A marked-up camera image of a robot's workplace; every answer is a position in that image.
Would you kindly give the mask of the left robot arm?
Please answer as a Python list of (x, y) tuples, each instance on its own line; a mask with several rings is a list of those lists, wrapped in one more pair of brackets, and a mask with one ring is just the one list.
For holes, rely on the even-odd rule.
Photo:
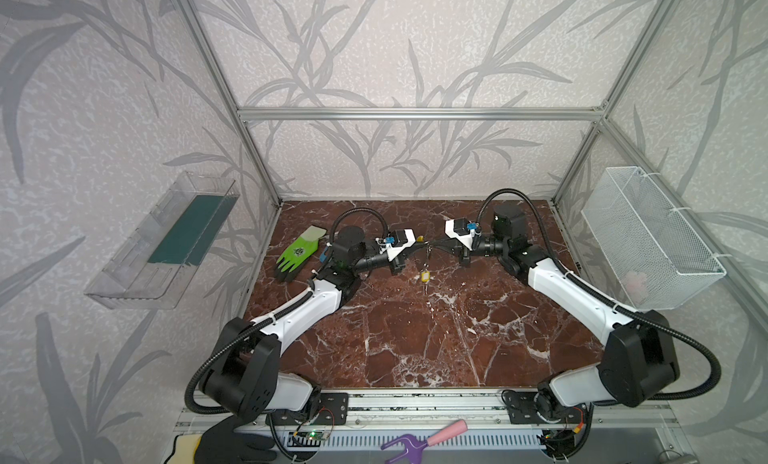
[(224, 326), (210, 357), (185, 389), (186, 407), (203, 415), (230, 413), (244, 422), (276, 411), (300, 420), (314, 418), (320, 409), (320, 387), (282, 372), (282, 355), (313, 325), (349, 302), (364, 274), (379, 268), (397, 273), (416, 248), (411, 229), (376, 239), (358, 226), (340, 230), (300, 294), (272, 312), (252, 320), (234, 318)]

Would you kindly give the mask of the key with yellow cap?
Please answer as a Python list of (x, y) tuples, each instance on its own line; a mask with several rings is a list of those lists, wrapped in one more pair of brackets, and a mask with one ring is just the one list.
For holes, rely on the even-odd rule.
[(420, 273), (420, 281), (421, 281), (422, 289), (423, 289), (425, 294), (428, 293), (430, 280), (431, 280), (431, 273), (430, 273), (430, 271), (429, 270), (423, 270)]

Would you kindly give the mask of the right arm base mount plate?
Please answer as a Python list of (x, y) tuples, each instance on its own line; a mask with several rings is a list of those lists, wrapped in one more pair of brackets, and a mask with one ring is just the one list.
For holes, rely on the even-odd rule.
[(512, 424), (583, 425), (588, 410), (585, 404), (565, 407), (549, 391), (505, 389), (501, 399)]

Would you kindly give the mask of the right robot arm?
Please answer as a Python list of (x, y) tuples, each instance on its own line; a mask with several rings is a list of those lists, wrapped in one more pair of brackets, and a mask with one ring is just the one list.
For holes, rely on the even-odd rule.
[(552, 252), (530, 242), (519, 205), (498, 205), (489, 235), (466, 218), (447, 220), (444, 230), (442, 245), (462, 264), (474, 256), (497, 257), (507, 273), (561, 306), (601, 343), (599, 363), (555, 374), (539, 384), (535, 405), (545, 418), (597, 402), (636, 407), (679, 378), (673, 339), (660, 329), (667, 320), (656, 311), (634, 319), (605, 304), (601, 291), (580, 280)]

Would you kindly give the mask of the silver keyring band yellow tag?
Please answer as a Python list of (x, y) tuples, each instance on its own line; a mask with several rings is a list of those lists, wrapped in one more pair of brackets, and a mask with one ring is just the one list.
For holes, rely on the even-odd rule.
[(428, 243), (425, 246), (425, 258), (424, 258), (424, 263), (423, 263), (423, 266), (422, 266), (422, 272), (427, 272), (428, 271), (428, 269), (429, 269), (429, 261), (430, 261), (430, 258), (431, 258), (431, 254), (432, 254), (432, 244)]

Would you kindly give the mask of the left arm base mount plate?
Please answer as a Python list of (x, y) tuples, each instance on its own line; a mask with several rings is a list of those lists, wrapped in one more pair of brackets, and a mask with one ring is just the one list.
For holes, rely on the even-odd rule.
[(277, 426), (298, 426), (309, 422), (312, 425), (343, 425), (347, 420), (349, 397), (346, 392), (325, 392), (310, 397), (299, 411), (278, 409), (269, 411), (267, 416)]

